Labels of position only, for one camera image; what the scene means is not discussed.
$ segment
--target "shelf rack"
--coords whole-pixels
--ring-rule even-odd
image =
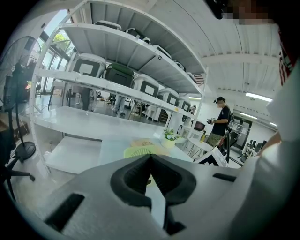
[[[158,106],[160,108],[169,110],[171,112],[178,112],[180,114],[186,115],[188,117],[191,117],[192,119],[198,118],[201,104],[204,97],[203,92],[198,88],[198,86],[193,82],[193,80],[189,78],[189,76],[181,68],[179,68],[171,59],[163,55],[160,51],[144,43],[143,41],[138,40],[127,33],[116,31],[113,29],[108,29],[103,26],[95,26],[86,23],[66,24],[66,21],[73,14],[78,13],[79,11],[81,11],[83,8],[87,6],[91,7],[91,4],[97,4],[97,7],[102,5],[102,6],[110,6],[113,8],[122,9],[123,13],[128,13],[131,16],[129,18],[130,21],[128,26],[131,26],[131,24],[135,24],[135,23],[137,24],[144,23],[146,19],[148,23],[146,23],[145,27],[143,27],[143,30],[146,30],[149,26],[163,29],[165,31],[164,34],[161,34],[159,38],[156,38],[155,43],[160,44],[163,48],[165,47],[173,57],[176,56],[176,60],[179,60],[187,68],[188,71],[191,71],[192,73],[205,73],[206,79],[208,76],[208,69],[204,69],[200,60],[193,53],[193,51],[191,51],[189,46],[172,29],[168,28],[166,25],[164,25],[162,22],[152,17],[151,15],[139,9],[127,6],[125,4],[117,3],[117,2],[111,2],[109,0],[82,1],[80,4],[78,4],[75,8],[73,8],[69,12],[69,14],[61,21],[59,26],[53,31],[53,33],[48,38],[45,47],[43,48],[40,57],[37,61],[33,73],[33,78],[32,78],[32,87],[30,90],[30,127],[31,127],[31,132],[32,132],[34,142],[37,146],[38,154],[41,160],[45,163],[45,165],[63,171],[69,171],[69,169],[62,169],[57,164],[51,163],[51,159],[53,159],[52,157],[47,158],[48,163],[45,162],[45,158],[43,156],[43,153],[41,152],[41,148],[39,147],[39,141],[37,139],[37,135],[35,131],[36,124],[44,126],[46,128],[51,128],[56,131],[61,131],[63,133],[69,133],[72,135],[77,135],[82,137],[92,137],[92,138],[101,139],[106,137],[109,138],[112,137],[112,135],[114,135],[111,131],[109,131],[109,129],[113,124],[112,121],[116,121],[115,119],[117,118],[104,116],[109,118],[109,120],[106,120],[106,123],[109,124],[110,126],[105,127],[106,134],[97,135],[98,131],[95,131],[94,129],[99,127],[100,125],[99,122],[97,122],[97,120],[95,119],[99,117],[103,118],[101,114],[95,113],[93,115],[92,113],[85,112],[83,110],[72,109],[64,106],[59,109],[55,109],[53,111],[51,110],[47,114],[41,113],[40,115],[35,116],[34,108],[37,108],[35,106],[36,83],[40,76],[54,77],[57,79],[62,79],[66,82],[79,84],[81,86],[84,85],[84,86],[89,86],[91,88],[104,89],[108,92],[117,92],[119,95],[128,96],[136,100],[142,100],[143,102]],[[120,12],[118,14],[118,19],[121,19],[123,17],[121,16]],[[54,40],[56,34],[59,33],[60,30],[64,30],[69,35],[70,40],[73,42],[74,46],[78,49],[78,52],[82,51],[86,53],[97,54],[103,56],[108,61],[121,63],[127,67],[132,68],[138,73],[145,73],[147,75],[152,76],[154,79],[157,78],[161,84],[163,84],[164,86],[170,86],[178,93],[194,93],[194,94],[201,95],[202,101],[200,102],[200,106],[198,108],[196,116],[191,115],[183,111],[182,109],[178,109],[173,105],[161,101],[157,98],[109,82],[105,79],[93,78],[93,77],[81,75],[78,73],[72,73],[72,72],[42,70],[41,69],[42,61],[45,57],[45,54],[48,48],[50,47],[52,41]],[[83,37],[82,38],[83,43],[77,41],[77,39],[81,37]],[[98,45],[100,46],[99,49],[96,48],[96,43],[95,41],[93,41],[93,39],[95,38],[96,38],[96,42],[98,42]],[[113,44],[110,42],[117,42],[116,50],[112,49]],[[91,120],[91,122],[86,122],[85,120],[86,117],[83,116],[84,114],[88,117],[92,116],[91,118],[93,120]],[[72,121],[69,121],[69,123],[72,122],[73,124],[67,124],[67,122],[65,122],[67,119],[69,120],[71,119]],[[121,119],[121,120],[118,119],[117,121],[119,122],[116,124],[120,124],[121,126],[123,126],[123,128],[125,128],[126,131],[128,131],[128,134],[130,134],[131,136],[135,136],[136,134],[136,136],[138,137],[143,137],[141,135],[140,129],[138,129],[139,130],[138,133],[136,130],[137,127],[139,128],[138,124],[142,124],[142,123],[133,122],[125,119]],[[164,129],[163,127],[158,127],[158,126],[152,127],[152,125],[150,124],[143,123],[142,125],[143,126],[140,127],[146,129],[143,134],[145,135],[145,137],[151,137],[151,136],[159,137]],[[57,145],[56,148],[58,149],[56,150],[56,152],[59,156],[56,156],[56,158],[62,157],[63,154],[65,154],[65,151],[62,151],[64,153],[61,152],[61,149],[65,144],[67,146],[65,149],[72,148],[69,140],[70,139],[67,138],[66,140],[61,141]],[[86,143],[84,143],[84,141],[87,140],[85,139],[76,139],[75,141],[78,146],[80,146],[81,144],[83,146],[86,146]],[[92,150],[93,154],[97,153],[97,151],[99,150],[98,145],[93,143],[91,143],[91,145],[94,146],[94,149]],[[92,165],[90,165],[87,162],[86,165],[83,165],[82,168],[80,170],[77,169],[77,171],[81,171],[85,167],[90,168],[92,167]]]

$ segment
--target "ceiling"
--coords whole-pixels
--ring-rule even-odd
[[[72,8],[78,2],[65,0],[63,6],[69,4]],[[217,20],[203,0],[114,2],[147,12],[176,32],[209,68],[210,95],[222,94],[235,102],[235,109],[270,121],[267,102],[251,100],[245,93],[273,98],[280,89],[280,44],[276,25],[243,26],[232,20]]]

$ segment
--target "standing fan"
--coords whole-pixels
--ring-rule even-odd
[[[22,144],[15,149],[15,156],[21,162],[30,158],[36,151],[33,142],[24,142],[20,131],[18,103],[28,88],[37,59],[30,53],[36,43],[33,37],[22,37],[15,41],[3,55],[0,62],[0,106],[8,113],[9,131],[11,134],[11,150],[15,148],[12,110],[15,107],[16,123]]]

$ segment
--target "ceiling light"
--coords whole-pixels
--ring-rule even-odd
[[[267,102],[271,102],[273,100],[271,98],[263,97],[263,96],[260,96],[260,95],[254,94],[254,93],[250,93],[250,92],[247,92],[246,96],[253,97],[253,98],[258,98],[258,99],[261,99],[261,100],[264,100],[264,101],[267,101]]]
[[[243,112],[240,112],[240,114],[241,114],[241,115],[244,115],[244,116],[247,116],[247,117],[250,117],[250,118],[257,119],[257,117],[253,117],[253,116],[251,116],[251,115],[248,115],[248,114],[245,114],[245,113],[243,113]]]
[[[201,100],[200,97],[189,97],[189,99],[192,99],[192,100]]]

